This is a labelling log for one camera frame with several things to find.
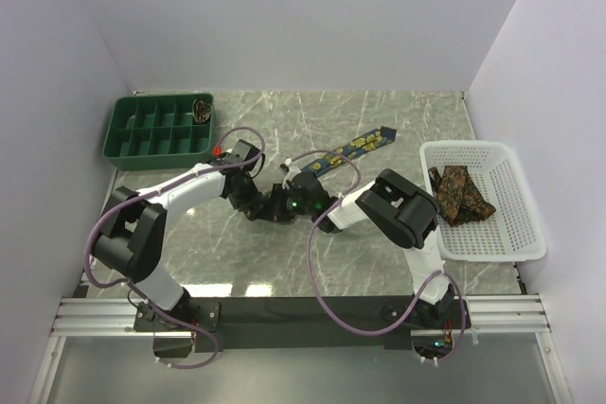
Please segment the blue floral yellow tie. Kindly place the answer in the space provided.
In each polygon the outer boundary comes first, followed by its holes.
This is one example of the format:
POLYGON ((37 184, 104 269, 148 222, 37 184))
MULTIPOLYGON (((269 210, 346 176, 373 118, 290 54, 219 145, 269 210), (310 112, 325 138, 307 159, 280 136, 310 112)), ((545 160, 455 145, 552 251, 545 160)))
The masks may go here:
MULTIPOLYGON (((345 155, 349 160, 354 160, 371 151, 394 143, 396 136, 396 129, 381 126, 350 140, 344 146, 340 146, 334 151, 345 155)), ((321 177, 333 169, 342 166, 344 163, 345 161, 337 155, 327 153, 303 166, 302 170, 304 172, 312 172, 316 177, 321 177)))

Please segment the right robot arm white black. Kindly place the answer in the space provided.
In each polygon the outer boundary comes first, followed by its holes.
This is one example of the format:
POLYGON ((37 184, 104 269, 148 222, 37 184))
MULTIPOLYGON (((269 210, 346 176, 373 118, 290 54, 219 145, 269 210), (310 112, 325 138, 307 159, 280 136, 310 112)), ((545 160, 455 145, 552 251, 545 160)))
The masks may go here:
POLYGON ((331 196, 315 174, 299 172, 282 184, 275 184, 263 197, 262 220, 287 223, 305 216, 318 228, 336 234, 362 221, 372 222, 392 243, 403 249, 419 297, 410 321, 428 327, 441 325, 450 315, 453 285, 443 272, 437 247, 438 205, 419 186, 392 169, 383 170, 364 187, 342 200, 331 196))

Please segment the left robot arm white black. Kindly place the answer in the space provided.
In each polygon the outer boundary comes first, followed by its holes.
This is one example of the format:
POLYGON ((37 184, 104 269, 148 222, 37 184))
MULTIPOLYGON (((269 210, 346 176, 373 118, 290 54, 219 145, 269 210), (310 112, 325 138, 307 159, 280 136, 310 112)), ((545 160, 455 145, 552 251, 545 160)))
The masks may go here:
POLYGON ((140 292, 157 307, 156 317, 170 330, 196 322, 189 293, 160 264, 165 231, 185 212, 215 199, 246 211, 261 199, 252 170, 263 163, 262 149, 240 140, 233 149, 207 155, 188 171, 155 187, 115 190, 85 247, 85 272, 92 278, 94 258, 122 277, 119 283, 140 292))

